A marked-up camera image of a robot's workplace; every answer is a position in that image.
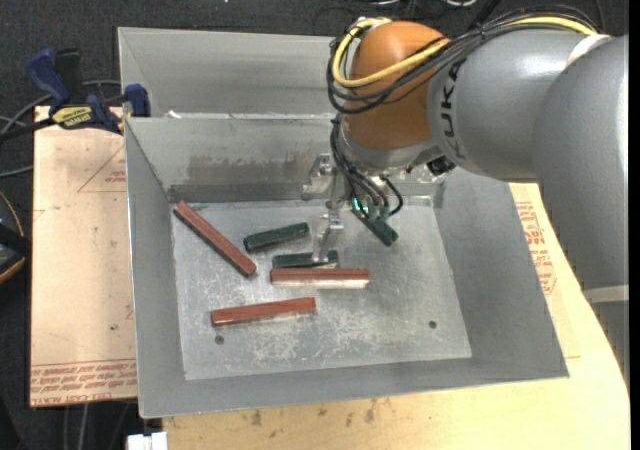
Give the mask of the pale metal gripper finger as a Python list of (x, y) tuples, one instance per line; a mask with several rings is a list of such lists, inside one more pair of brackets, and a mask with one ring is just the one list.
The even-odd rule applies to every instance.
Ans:
[(344, 230), (344, 224), (342, 222), (341, 216), (338, 212), (330, 213), (328, 216), (328, 225), (325, 232), (325, 262), (331, 263), (333, 259), (330, 257), (332, 251), (334, 251), (334, 247), (342, 235)]
[(325, 235), (328, 228), (328, 216), (323, 214), (314, 223), (313, 263), (325, 263), (328, 258), (328, 244)]

